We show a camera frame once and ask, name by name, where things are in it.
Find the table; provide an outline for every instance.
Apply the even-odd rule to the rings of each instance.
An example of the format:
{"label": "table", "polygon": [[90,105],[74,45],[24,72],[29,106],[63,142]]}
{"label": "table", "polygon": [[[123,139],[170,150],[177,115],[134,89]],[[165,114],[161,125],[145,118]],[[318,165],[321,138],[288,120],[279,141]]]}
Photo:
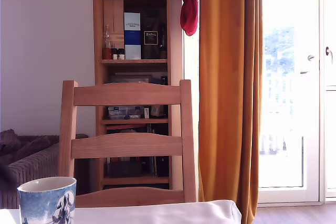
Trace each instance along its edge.
{"label": "table", "polygon": [[[18,209],[2,209],[0,223],[20,224],[19,215]],[[240,224],[241,214],[233,201],[215,200],[138,207],[76,208],[74,220],[75,224]]]}

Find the blue and white mug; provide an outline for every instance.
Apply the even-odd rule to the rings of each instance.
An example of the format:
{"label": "blue and white mug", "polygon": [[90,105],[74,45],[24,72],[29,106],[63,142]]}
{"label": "blue and white mug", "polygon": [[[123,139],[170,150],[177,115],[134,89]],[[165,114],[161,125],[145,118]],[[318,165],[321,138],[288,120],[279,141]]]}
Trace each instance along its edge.
{"label": "blue and white mug", "polygon": [[76,179],[41,178],[17,189],[22,224],[74,224]]}

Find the red cloth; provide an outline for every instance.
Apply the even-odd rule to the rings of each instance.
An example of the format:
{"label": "red cloth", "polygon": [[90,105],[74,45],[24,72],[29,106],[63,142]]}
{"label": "red cloth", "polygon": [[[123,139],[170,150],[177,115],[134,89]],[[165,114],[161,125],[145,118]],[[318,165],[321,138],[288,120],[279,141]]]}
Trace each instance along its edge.
{"label": "red cloth", "polygon": [[198,1],[183,0],[181,10],[181,27],[188,36],[193,35],[197,30],[198,23]]}

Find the mustard curtain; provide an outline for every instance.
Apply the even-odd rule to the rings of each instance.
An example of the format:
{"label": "mustard curtain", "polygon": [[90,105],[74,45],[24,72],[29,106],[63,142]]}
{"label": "mustard curtain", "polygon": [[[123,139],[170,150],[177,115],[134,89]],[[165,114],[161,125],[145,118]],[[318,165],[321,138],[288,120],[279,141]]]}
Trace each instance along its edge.
{"label": "mustard curtain", "polygon": [[200,199],[231,199],[251,223],[258,201],[261,0],[201,0]]}

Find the chair backrest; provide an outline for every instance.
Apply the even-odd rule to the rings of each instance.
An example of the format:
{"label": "chair backrest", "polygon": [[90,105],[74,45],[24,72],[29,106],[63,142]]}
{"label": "chair backrest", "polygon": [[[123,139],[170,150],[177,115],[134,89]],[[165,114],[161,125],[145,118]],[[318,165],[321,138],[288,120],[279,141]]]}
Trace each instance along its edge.
{"label": "chair backrest", "polygon": [[[75,139],[77,106],[181,106],[181,137],[152,133],[117,133]],[[180,86],[149,83],[111,83],[78,87],[64,81],[62,92],[58,176],[73,177],[74,159],[135,156],[182,156],[183,190],[129,187],[101,190],[76,197],[76,207],[112,207],[195,202],[195,164],[191,82]]]}

